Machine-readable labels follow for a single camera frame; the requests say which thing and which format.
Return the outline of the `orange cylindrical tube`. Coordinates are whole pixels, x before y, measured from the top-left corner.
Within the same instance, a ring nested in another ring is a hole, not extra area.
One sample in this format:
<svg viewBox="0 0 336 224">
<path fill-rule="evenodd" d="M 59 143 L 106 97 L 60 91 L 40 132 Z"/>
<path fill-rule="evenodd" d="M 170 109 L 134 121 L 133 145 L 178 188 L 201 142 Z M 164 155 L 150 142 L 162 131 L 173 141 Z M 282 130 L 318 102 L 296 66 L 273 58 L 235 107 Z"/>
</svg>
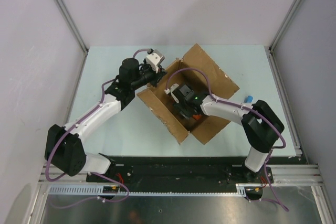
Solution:
<svg viewBox="0 0 336 224">
<path fill-rule="evenodd" d="M 202 116 L 200 114 L 197 114 L 197 115 L 193 115 L 192 118 L 198 121 L 199 119 L 202 118 Z"/>
</svg>

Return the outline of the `brown cardboard express box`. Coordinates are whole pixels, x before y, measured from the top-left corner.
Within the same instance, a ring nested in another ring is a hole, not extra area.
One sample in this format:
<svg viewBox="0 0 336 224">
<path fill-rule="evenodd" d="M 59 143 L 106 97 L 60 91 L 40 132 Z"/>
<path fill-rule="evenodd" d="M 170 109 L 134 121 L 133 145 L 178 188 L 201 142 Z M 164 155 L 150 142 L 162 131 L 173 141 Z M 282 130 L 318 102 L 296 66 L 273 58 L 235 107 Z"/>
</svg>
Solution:
<svg viewBox="0 0 336 224">
<path fill-rule="evenodd" d="M 230 121 L 215 116 L 202 116 L 198 121 L 183 118 L 173 107 L 173 98 L 165 94 L 166 84 L 188 84 L 197 92 L 206 92 L 208 87 L 214 95 L 230 99 L 239 86 L 216 64 L 216 62 L 195 44 L 183 58 L 171 61 L 164 68 L 167 74 L 157 87 L 150 84 L 137 96 L 146 104 L 152 113 L 167 127 L 168 131 L 181 144 L 190 134 L 200 143 L 206 144 L 224 129 Z"/>
</svg>

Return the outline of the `blue cylindrical tube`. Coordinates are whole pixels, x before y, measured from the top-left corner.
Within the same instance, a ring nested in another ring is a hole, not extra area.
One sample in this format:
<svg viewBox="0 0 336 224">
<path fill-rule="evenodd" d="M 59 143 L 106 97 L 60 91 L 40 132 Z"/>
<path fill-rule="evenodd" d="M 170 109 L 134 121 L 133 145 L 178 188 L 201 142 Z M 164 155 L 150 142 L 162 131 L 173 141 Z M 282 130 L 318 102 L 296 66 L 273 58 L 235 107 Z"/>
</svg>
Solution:
<svg viewBox="0 0 336 224">
<path fill-rule="evenodd" d="M 253 96 L 251 95 L 248 95 L 246 98 L 245 98 L 245 103 L 252 103 L 253 101 Z"/>
</svg>

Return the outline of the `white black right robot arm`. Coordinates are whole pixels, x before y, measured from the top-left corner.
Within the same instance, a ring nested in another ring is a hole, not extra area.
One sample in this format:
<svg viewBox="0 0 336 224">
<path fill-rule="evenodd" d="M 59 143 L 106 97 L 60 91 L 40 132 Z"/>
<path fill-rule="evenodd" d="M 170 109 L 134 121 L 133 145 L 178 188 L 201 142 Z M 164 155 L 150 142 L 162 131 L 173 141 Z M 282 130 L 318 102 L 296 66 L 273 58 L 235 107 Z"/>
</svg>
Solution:
<svg viewBox="0 0 336 224">
<path fill-rule="evenodd" d="M 190 86 L 177 83 L 165 93 L 173 98 L 174 108 L 186 119 L 215 116 L 242 126 L 250 150 L 236 178 L 254 183 L 261 177 L 261 168 L 285 129 L 265 101 L 234 103 L 212 93 L 196 93 Z"/>
</svg>

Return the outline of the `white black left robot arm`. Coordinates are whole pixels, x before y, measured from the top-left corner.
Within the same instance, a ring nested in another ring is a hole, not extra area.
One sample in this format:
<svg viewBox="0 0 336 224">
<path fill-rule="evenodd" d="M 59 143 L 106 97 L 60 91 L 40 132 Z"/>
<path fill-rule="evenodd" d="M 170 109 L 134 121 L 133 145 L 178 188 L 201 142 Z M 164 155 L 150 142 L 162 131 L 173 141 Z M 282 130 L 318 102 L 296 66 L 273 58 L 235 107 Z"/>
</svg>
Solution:
<svg viewBox="0 0 336 224">
<path fill-rule="evenodd" d="M 105 182 L 115 178 L 113 161 L 103 154 L 86 153 L 85 140 L 105 121 L 121 112 L 135 97 L 135 91 L 147 84 L 157 86 L 166 75 L 161 63 L 164 56 L 153 52 L 142 63 L 135 58 L 123 60 L 118 75 L 107 81 L 102 88 L 100 101 L 81 118 L 64 126 L 53 125 L 48 130 L 45 149 L 47 161 L 45 175 L 48 181 L 49 168 L 54 165 L 64 175 L 75 176 L 81 172 L 95 173 Z"/>
</svg>

